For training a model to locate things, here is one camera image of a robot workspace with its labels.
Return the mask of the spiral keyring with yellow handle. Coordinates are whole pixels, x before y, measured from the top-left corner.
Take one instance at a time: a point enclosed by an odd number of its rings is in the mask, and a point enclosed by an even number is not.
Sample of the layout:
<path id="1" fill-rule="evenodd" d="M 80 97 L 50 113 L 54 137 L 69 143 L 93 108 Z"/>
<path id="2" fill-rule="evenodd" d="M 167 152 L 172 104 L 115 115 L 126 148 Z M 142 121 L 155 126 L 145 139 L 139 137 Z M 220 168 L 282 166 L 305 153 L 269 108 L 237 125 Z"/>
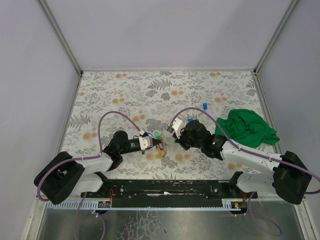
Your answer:
<path id="1" fill-rule="evenodd" d="M 155 131 L 154 133 L 147 132 L 147 134 L 151 136 L 153 139 L 162 140 L 162 145 L 156 145 L 155 147 L 157 149 L 157 155 L 159 156 L 159 158 L 163 159 L 167 155 L 167 151 L 168 151 L 167 145 L 163 138 L 163 134 L 158 131 Z"/>

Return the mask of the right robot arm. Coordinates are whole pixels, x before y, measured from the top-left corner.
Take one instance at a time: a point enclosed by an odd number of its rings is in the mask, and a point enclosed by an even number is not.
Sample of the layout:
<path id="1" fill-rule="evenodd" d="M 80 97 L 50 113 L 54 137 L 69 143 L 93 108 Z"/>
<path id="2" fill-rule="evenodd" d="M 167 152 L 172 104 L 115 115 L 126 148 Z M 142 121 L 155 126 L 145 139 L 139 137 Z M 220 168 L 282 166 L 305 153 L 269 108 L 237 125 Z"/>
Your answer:
<path id="1" fill-rule="evenodd" d="M 244 193 L 277 194 L 288 203 L 299 205 L 312 179 L 300 158 L 293 152 L 276 154 L 259 151 L 211 134 L 198 120 L 184 123 L 176 118 L 167 129 L 183 149 L 200 149 L 209 158 L 240 164 L 257 172 L 235 172 L 236 186 Z"/>

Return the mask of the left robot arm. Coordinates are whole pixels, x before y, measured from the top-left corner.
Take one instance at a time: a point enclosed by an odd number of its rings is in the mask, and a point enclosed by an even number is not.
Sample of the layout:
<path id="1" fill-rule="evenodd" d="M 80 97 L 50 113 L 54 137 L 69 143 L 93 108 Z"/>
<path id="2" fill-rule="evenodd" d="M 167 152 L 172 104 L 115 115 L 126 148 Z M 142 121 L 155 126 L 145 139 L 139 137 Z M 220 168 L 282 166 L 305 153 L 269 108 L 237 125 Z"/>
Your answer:
<path id="1" fill-rule="evenodd" d="M 125 131 L 119 130 L 99 155 L 73 157 L 62 151 L 35 177 L 33 183 L 37 187 L 37 196 L 43 202 L 57 205 L 70 195 L 97 192 L 103 181 L 96 173 L 116 169 L 123 162 L 124 154 L 145 154 L 161 144 L 161 139 L 146 132 L 129 139 Z"/>

